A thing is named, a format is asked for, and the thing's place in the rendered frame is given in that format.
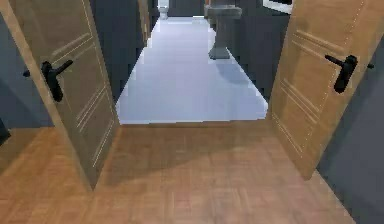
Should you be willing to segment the grey pedestal sink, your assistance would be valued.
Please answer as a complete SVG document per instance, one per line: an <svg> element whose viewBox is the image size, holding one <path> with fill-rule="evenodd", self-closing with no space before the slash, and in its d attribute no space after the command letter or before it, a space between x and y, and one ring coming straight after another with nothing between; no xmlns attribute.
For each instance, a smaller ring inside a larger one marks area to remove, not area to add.
<svg viewBox="0 0 384 224"><path fill-rule="evenodd" d="M204 16L215 28L215 42L208 52L211 59L229 59L227 51L226 25L229 21L240 19L242 8L236 5L237 0L208 0L204 6Z"/></svg>

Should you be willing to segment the white toilet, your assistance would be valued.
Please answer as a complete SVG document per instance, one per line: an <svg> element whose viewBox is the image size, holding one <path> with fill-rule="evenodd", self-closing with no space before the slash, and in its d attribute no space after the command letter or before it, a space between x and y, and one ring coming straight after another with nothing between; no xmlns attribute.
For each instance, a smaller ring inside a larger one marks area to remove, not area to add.
<svg viewBox="0 0 384 224"><path fill-rule="evenodd" d="M158 11L161 20L168 18L169 0L158 0Z"/></svg>

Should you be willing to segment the brown wooden room door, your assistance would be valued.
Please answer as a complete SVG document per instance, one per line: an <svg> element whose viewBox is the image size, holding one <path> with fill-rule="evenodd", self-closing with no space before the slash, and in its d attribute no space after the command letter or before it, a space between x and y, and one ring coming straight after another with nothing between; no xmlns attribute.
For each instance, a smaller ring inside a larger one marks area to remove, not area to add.
<svg viewBox="0 0 384 224"><path fill-rule="evenodd" d="M50 118L84 181L93 190L119 126L90 0L0 0L0 13ZM56 103L41 64L73 64L57 76Z"/></svg>
<svg viewBox="0 0 384 224"><path fill-rule="evenodd" d="M140 13L140 23L143 36L144 46L147 46L148 39L151 36L150 31L150 19L148 11L148 1L147 0L137 0L139 13Z"/></svg>
<svg viewBox="0 0 384 224"><path fill-rule="evenodd" d="M290 160L309 180L384 35L384 0L294 0L268 116ZM344 93L340 67L324 58L358 59Z"/></svg>

